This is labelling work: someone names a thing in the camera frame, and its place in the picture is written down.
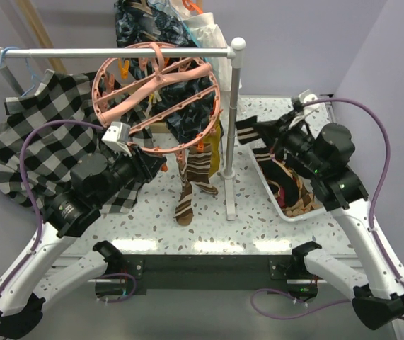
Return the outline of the black striped sock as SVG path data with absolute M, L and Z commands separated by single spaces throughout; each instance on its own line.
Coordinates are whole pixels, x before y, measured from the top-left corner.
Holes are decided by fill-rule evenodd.
M 276 120 L 258 121 L 258 117 L 252 116 L 235 122 L 238 142 L 241 145 L 256 140 L 262 140 L 267 147 L 271 147 L 276 135 Z

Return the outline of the brown striped sock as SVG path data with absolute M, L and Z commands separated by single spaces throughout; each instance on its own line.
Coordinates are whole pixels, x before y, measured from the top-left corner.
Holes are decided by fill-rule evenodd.
M 181 193 L 175 208 L 175 220 L 183 227 L 188 226 L 193 219 L 192 184 L 187 179 L 187 164 L 183 159 L 178 160 L 178 172 L 181 180 Z
M 196 147 L 189 148 L 187 157 L 187 179 L 205 193 L 217 195 L 218 189 L 209 181 L 211 157 L 212 148 L 209 144 L 204 146 L 203 151 L 199 151 Z

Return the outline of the pink round clip hanger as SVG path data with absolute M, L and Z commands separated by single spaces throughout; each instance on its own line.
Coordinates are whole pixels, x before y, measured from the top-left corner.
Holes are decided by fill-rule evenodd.
M 210 63 L 197 47 L 176 47 L 166 42 L 141 42 L 109 57 L 94 76 L 91 102 L 100 124 L 137 114 L 119 148 L 125 151 L 149 128 L 167 124 L 178 145 L 160 148 L 147 144 L 149 154 L 176 154 L 194 147 L 202 151 L 209 136 L 220 130 L 220 88 Z

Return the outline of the yellow sock with pattern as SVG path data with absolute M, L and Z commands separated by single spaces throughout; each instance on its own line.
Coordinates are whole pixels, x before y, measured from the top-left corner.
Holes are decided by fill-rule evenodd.
M 220 153 L 219 144 L 221 141 L 221 123 L 220 116 L 217 116 L 215 123 L 210 130 L 208 136 L 205 137 L 205 142 L 211 146 L 211 161 L 209 168 L 209 177 L 213 176 L 219 170 L 220 166 Z

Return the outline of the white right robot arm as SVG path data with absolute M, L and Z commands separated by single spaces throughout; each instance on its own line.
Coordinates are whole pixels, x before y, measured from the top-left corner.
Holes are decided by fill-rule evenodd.
M 328 123 L 313 136 L 307 123 L 292 125 L 293 113 L 255 124 L 270 155 L 288 153 L 307 169 L 315 197 L 341 226 L 359 258 L 360 273 L 307 242 L 292 250 L 298 278 L 318 276 L 352 303 L 367 328 L 376 330 L 404 315 L 404 266 L 371 215 L 369 195 L 348 161 L 355 151 L 350 131 Z

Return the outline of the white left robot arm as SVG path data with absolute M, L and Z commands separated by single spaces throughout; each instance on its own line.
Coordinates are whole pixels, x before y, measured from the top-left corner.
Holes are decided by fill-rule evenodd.
M 48 270 L 100 218 L 100 210 L 128 185 L 152 181 L 166 164 L 165 157 L 134 146 L 128 154 L 109 161 L 103 154 L 81 158 L 70 171 L 67 189 L 47 203 L 42 228 L 0 277 L 0 336 L 20 339 L 41 321 L 45 311 L 85 281 L 117 276 L 125 260 L 108 241 L 58 273 Z

